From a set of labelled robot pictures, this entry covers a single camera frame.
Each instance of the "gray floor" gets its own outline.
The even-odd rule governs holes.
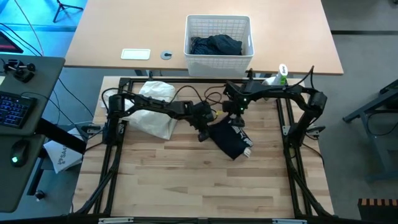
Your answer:
[[[0,21],[12,21],[18,13],[13,1],[0,2]],[[42,12],[29,15],[32,23],[53,26],[55,13],[54,1],[38,1],[37,8]],[[85,1],[65,0],[84,6]],[[398,9],[388,0],[323,0],[325,14],[332,30],[398,30]],[[22,7],[29,5],[28,0],[20,0]],[[61,30],[76,25],[81,12],[74,9],[69,16],[60,17],[56,24]],[[14,23],[25,24],[23,17]],[[37,46],[34,36],[26,29],[18,33]],[[63,57],[73,37],[73,32],[38,32],[48,56]],[[317,122],[325,125],[326,130],[320,137],[320,148],[325,158],[325,170],[335,213],[344,218],[359,219],[357,201],[359,198],[398,198],[398,181],[387,180],[369,184],[364,176],[375,173],[378,165],[364,134],[359,120],[345,124],[341,118],[376,97],[380,88],[394,81],[398,71],[398,36],[374,35],[334,35],[333,36],[345,74],[341,77],[315,77],[315,87],[324,91],[328,103],[323,116]],[[163,75],[185,75],[184,72],[162,71]],[[94,111],[98,92],[104,75],[132,75],[130,70],[64,68],[61,79],[79,99]],[[61,102],[61,109],[74,122],[91,121],[90,114],[84,111],[58,83],[55,91]],[[58,112],[49,104],[44,118],[56,121]],[[372,119],[374,131],[388,130],[398,118]],[[60,124],[69,124],[62,118]],[[396,147],[396,141],[380,139],[384,147]],[[78,167],[55,175],[45,171],[39,188],[47,193],[47,198],[36,202],[32,197],[23,197],[16,212],[0,213],[0,220],[15,218],[62,215],[69,211],[70,200],[78,177]]]

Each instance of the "keyboard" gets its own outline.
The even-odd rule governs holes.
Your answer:
[[[0,125],[21,129],[36,104],[36,98],[0,91]]]

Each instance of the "wooden tabletop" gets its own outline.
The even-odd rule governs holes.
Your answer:
[[[276,72],[340,75],[343,69],[321,0],[89,0],[66,56],[66,67],[186,70],[188,15],[245,15],[254,57],[248,67]],[[150,49],[149,60],[121,60],[122,49]],[[170,50],[170,60],[160,58]]]
[[[101,92],[117,87],[120,77],[104,77]],[[134,83],[138,93],[143,83]],[[173,83],[176,89],[186,83]],[[213,83],[189,83],[200,94]],[[179,100],[198,101],[184,88]],[[220,105],[212,106],[220,110]],[[292,102],[295,119],[302,111]],[[254,143],[252,156],[232,161],[208,139],[198,142],[197,131],[178,121],[169,141],[127,127],[114,195],[112,216],[133,217],[293,217],[282,137],[275,102],[252,102],[243,116],[245,132]],[[94,123],[106,121],[99,98]],[[98,135],[88,147],[101,141]],[[305,143],[319,150],[318,143]],[[105,145],[84,156],[73,203],[79,209],[98,185]],[[324,208],[333,213],[325,171],[318,155],[302,147],[302,160],[309,189]],[[108,188],[103,197],[104,209]],[[303,209],[302,195],[299,194]]]

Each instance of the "dark clothing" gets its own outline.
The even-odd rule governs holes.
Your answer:
[[[210,138],[225,154],[235,160],[245,148],[253,146],[253,142],[241,128],[232,126],[230,122],[231,118],[227,116],[219,123],[210,125]]]
[[[228,35],[214,35],[209,38],[192,37],[191,54],[194,55],[242,55],[242,42]]]

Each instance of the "white basket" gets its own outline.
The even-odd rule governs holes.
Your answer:
[[[192,55],[191,37],[226,34],[240,40],[242,55]],[[185,26],[185,60],[189,75],[200,77],[245,77],[254,55],[248,16],[189,15]]]

